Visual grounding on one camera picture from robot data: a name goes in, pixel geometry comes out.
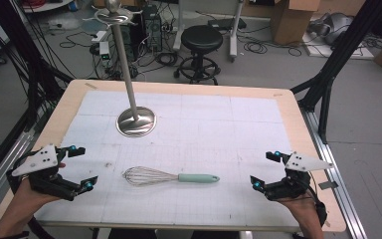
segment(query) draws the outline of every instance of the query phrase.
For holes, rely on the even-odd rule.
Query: chair base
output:
[[[218,75],[220,71],[221,69],[213,60],[203,57],[202,55],[197,55],[182,61],[178,69],[173,73],[173,77],[179,78],[179,73],[181,73],[184,77],[190,79],[190,84],[213,80],[214,85],[219,86],[215,76]]]

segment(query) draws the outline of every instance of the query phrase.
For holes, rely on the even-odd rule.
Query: black chair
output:
[[[220,68],[213,60],[204,55],[222,46],[222,34],[208,25],[193,26],[184,30],[181,42],[191,50],[192,57],[182,61],[173,76],[179,78],[179,73],[182,73],[184,77],[190,79],[190,84],[212,79],[218,86],[215,76],[220,73]]]

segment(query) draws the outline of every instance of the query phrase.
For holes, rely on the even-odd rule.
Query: mint green handle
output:
[[[178,174],[178,181],[180,182],[201,182],[210,183],[219,181],[220,177],[210,174]]]

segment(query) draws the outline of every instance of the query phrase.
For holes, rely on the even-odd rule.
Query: cardboard box flap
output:
[[[289,0],[289,8],[292,10],[315,12],[319,5],[320,0]]]

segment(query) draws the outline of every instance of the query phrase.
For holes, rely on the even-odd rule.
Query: floor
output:
[[[78,19],[86,18],[90,11],[79,11]],[[201,16],[186,19],[185,24],[206,24],[210,18]],[[243,31],[251,32],[268,26],[268,22],[258,19],[245,19],[248,26]],[[46,40],[76,76],[84,79],[95,77],[89,48],[74,46],[62,48],[66,36],[86,31],[95,33],[104,26],[96,22],[85,22],[81,28],[48,34]],[[270,30],[252,33],[239,33],[260,40],[269,40]],[[296,50],[267,46],[264,54],[246,51],[244,43],[238,44],[238,58],[231,63],[229,38],[224,35],[223,46],[209,57],[219,64],[222,72],[217,77],[221,86],[253,88],[290,89],[314,77],[327,59],[309,57],[303,47]],[[91,36],[71,37],[77,43],[89,44]],[[379,50],[372,49],[373,54]],[[181,49],[180,56],[186,57],[189,51]],[[140,61],[146,65],[152,60],[147,54]],[[173,78],[174,68],[164,67],[156,62],[146,67],[138,67],[139,74],[134,81],[188,84],[183,78]],[[27,102],[23,88],[10,63],[0,65],[0,143],[24,112]],[[345,181],[352,202],[362,222],[368,238],[382,238],[382,68],[372,61],[349,60],[333,85],[330,111],[327,124],[327,139]],[[0,200],[8,187],[0,190]],[[92,238],[89,228],[47,228],[56,238]],[[163,238],[187,238],[188,232],[160,232]],[[351,238],[348,231],[326,233],[326,238]],[[253,238],[291,238],[287,233],[254,232]]]

